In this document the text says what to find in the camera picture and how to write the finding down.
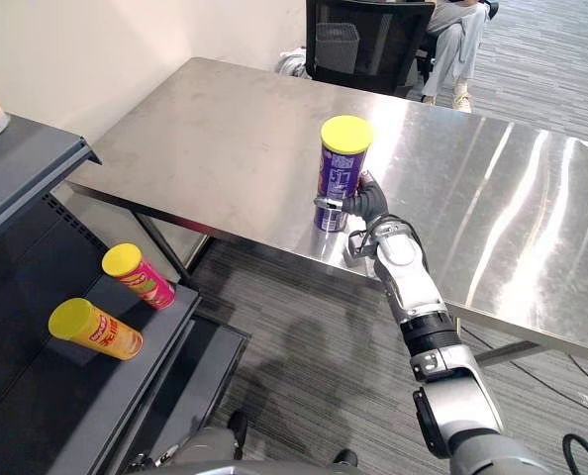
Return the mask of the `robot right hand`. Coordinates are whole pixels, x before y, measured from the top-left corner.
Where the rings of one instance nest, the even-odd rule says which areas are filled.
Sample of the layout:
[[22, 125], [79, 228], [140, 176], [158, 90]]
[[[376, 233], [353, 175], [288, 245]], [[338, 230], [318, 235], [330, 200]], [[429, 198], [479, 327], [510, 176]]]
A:
[[337, 199], [317, 196], [313, 203], [317, 208], [347, 213], [363, 218], [367, 223], [388, 213], [384, 192], [368, 170], [360, 173], [353, 197]]

